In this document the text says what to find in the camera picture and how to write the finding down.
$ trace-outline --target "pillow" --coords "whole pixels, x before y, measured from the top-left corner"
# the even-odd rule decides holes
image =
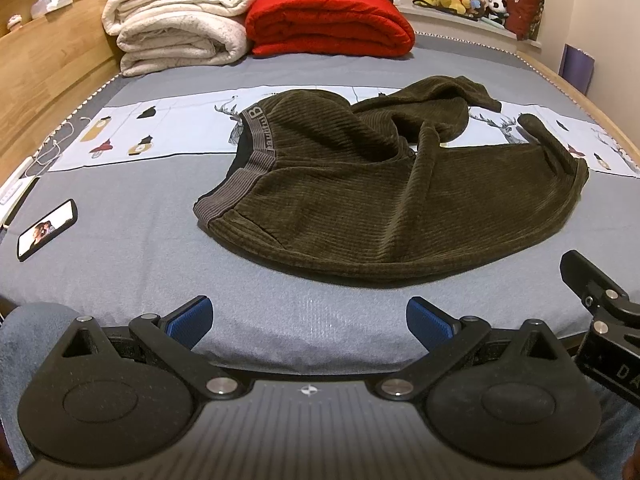
[[[504,0],[507,3],[507,18],[504,27],[513,32],[519,41],[528,40],[542,18],[545,0]]]

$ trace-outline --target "person's leg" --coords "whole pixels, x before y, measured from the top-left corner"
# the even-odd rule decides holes
[[[640,410],[590,381],[602,407],[602,424],[580,461],[600,480],[622,480],[622,468],[640,438]]]
[[[18,426],[18,402],[31,378],[78,313],[56,303],[20,306],[0,326],[0,420],[18,469],[31,462]]]

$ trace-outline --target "wooden bed frame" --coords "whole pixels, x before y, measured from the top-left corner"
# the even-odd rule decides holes
[[[0,0],[0,184],[89,95],[119,72],[122,53],[100,21],[106,0],[30,20],[36,0]],[[21,14],[23,27],[6,22]],[[640,150],[585,96],[526,54],[521,58],[578,103],[640,163]]]

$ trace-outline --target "panda plush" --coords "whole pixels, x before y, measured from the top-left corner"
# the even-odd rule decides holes
[[[504,27],[504,23],[509,17],[506,2],[504,0],[489,0],[486,4],[486,16],[492,22],[499,23]]]

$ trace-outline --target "red folded blanket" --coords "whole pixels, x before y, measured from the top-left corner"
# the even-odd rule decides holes
[[[415,43],[411,25],[388,0],[256,0],[244,26],[256,56],[395,57]]]

